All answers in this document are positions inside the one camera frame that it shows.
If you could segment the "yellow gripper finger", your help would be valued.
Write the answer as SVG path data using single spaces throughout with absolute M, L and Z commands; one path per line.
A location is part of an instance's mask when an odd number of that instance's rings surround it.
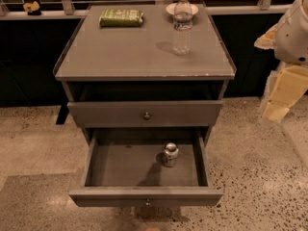
M 277 25 L 270 27 L 263 35 L 255 40 L 254 46 L 264 50 L 273 49 L 275 46 L 276 30 Z
M 263 118 L 280 122 L 307 90 L 307 67 L 291 64 L 280 70 L 263 111 Z

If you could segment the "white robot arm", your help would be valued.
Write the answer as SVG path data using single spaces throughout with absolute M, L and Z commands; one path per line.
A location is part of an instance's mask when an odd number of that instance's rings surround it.
M 280 65 L 270 73 L 262 118 L 280 122 L 308 90 L 308 0 L 295 0 L 254 46 L 273 49 Z

